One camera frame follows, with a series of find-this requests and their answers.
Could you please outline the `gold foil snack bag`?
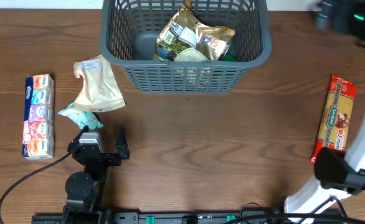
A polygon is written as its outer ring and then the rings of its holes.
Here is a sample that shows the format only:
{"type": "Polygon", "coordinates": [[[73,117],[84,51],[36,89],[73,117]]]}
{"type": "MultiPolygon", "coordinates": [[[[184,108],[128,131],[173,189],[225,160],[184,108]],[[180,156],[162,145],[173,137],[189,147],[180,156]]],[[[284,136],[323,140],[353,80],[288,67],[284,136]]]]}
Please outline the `gold foil snack bag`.
{"type": "Polygon", "coordinates": [[[200,22],[186,1],[156,39],[155,60],[203,62],[221,60],[227,53],[235,30],[211,27],[200,22]]]}

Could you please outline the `red San Remo spaghetti pack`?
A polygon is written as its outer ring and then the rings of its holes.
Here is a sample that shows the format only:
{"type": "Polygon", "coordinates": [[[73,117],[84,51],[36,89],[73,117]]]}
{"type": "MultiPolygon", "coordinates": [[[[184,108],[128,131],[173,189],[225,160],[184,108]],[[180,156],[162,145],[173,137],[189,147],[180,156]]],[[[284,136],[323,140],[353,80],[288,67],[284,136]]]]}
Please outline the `red San Remo spaghetti pack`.
{"type": "Polygon", "coordinates": [[[348,80],[332,75],[326,103],[321,117],[316,144],[311,156],[314,164],[323,147],[346,150],[356,86],[348,80]]]}

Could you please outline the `green lidded seasoning jar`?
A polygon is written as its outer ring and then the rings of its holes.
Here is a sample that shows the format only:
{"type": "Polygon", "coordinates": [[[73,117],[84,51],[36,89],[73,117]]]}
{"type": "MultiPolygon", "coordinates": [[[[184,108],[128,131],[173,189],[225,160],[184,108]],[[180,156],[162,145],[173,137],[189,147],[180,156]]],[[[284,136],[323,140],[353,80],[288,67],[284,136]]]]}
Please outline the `green lidded seasoning jar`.
{"type": "Polygon", "coordinates": [[[233,57],[231,55],[225,55],[222,60],[223,61],[228,61],[228,62],[235,62],[236,61],[235,57],[233,57]]]}

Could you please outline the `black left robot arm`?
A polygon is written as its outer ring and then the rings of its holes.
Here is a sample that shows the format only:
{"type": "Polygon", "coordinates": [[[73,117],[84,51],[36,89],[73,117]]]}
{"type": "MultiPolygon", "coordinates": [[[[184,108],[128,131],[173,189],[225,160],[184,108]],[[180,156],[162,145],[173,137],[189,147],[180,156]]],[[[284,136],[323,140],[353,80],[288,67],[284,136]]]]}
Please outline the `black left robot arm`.
{"type": "Polygon", "coordinates": [[[109,167],[120,166],[130,158],[125,130],[116,132],[116,152],[104,152],[101,135],[90,132],[85,126],[69,143],[67,151],[84,166],[84,170],[72,174],[65,183],[67,193],[64,212],[93,213],[98,210],[109,167]]]}

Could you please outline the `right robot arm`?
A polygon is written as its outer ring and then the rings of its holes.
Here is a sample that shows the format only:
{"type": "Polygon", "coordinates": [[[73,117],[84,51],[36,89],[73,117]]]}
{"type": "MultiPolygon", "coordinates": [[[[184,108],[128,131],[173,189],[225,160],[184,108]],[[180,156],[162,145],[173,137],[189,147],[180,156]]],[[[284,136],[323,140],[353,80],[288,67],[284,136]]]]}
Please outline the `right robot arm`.
{"type": "MultiPolygon", "coordinates": [[[[321,1],[315,25],[353,35],[365,49],[365,1],[321,1]]],[[[353,144],[346,147],[356,92],[351,81],[331,77],[311,157],[314,176],[283,204],[283,214],[292,223],[314,223],[332,204],[365,191],[365,117],[353,144]]]]}

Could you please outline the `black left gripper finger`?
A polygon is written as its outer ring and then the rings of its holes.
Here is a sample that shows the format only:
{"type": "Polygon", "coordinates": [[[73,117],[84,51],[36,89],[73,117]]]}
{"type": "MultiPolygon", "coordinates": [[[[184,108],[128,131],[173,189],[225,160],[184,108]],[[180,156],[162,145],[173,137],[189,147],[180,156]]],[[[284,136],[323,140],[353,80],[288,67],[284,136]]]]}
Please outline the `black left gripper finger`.
{"type": "Polygon", "coordinates": [[[116,148],[118,150],[127,150],[128,149],[128,145],[126,143],[126,138],[125,138],[125,129],[123,126],[121,126],[119,128],[119,132],[118,132],[117,139],[116,139],[116,148]]]}
{"type": "Polygon", "coordinates": [[[83,133],[88,132],[88,126],[84,126],[82,130],[74,137],[74,139],[70,142],[70,146],[77,146],[79,145],[79,139],[83,133]]]}

